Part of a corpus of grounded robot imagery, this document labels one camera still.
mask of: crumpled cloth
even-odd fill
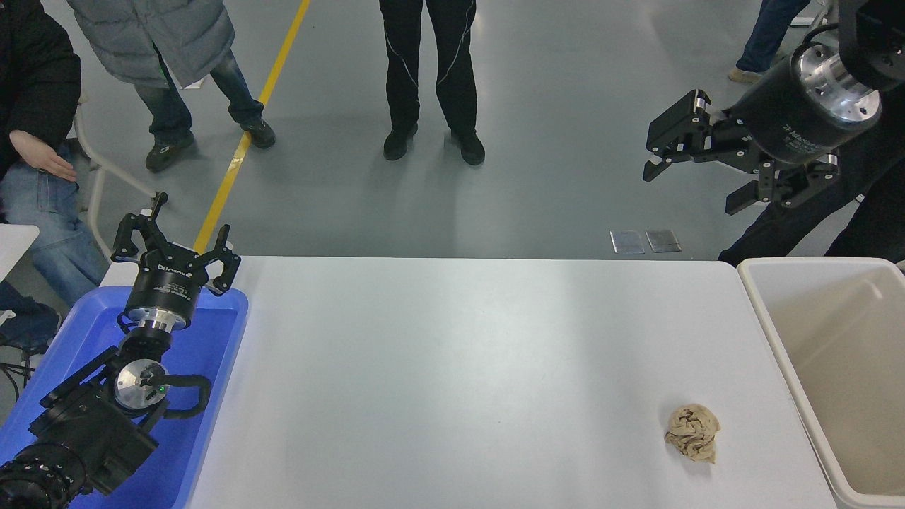
[[[707,407],[685,405],[672,412],[666,441],[693,461],[716,463],[717,445],[714,440],[717,431],[719,421]]]

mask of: white table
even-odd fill
[[[234,287],[194,509],[835,508],[729,265],[246,257]],[[663,441],[691,402],[715,466]]]
[[[0,223],[0,281],[13,270],[16,262],[34,239],[38,238],[38,227],[31,225],[6,225]]]

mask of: white plastic bin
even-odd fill
[[[905,276],[869,258],[738,267],[837,503],[905,508]]]

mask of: black pants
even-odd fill
[[[828,256],[866,256],[897,263],[905,259],[905,141],[901,128],[881,124],[839,150],[840,182],[796,208],[776,203],[757,218],[720,261],[785,256],[821,221],[864,194]]]
[[[418,47],[424,3],[437,39],[437,99],[453,132],[474,132],[478,94],[469,46],[476,0],[380,0],[384,16],[386,99],[394,130],[418,121]]]

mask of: black shoe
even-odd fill
[[[277,135],[273,134],[271,126],[263,120],[239,124],[239,126],[252,137],[252,145],[258,149],[266,149],[277,142]]]
[[[462,135],[453,132],[452,140],[459,145],[459,150],[462,151],[462,159],[465,162],[472,166],[477,166],[484,162],[484,145],[474,131]]]
[[[179,154],[181,154],[183,150],[191,147],[193,143],[195,143],[195,137],[192,136],[191,133],[189,133],[188,138],[183,139],[178,143],[155,141],[154,148],[151,149],[148,156],[145,158],[145,166],[151,173],[163,171],[176,162],[176,158],[179,157]]]
[[[384,141],[384,157],[388,161],[395,161],[408,151],[408,140],[418,132],[418,124],[409,130],[391,130]]]

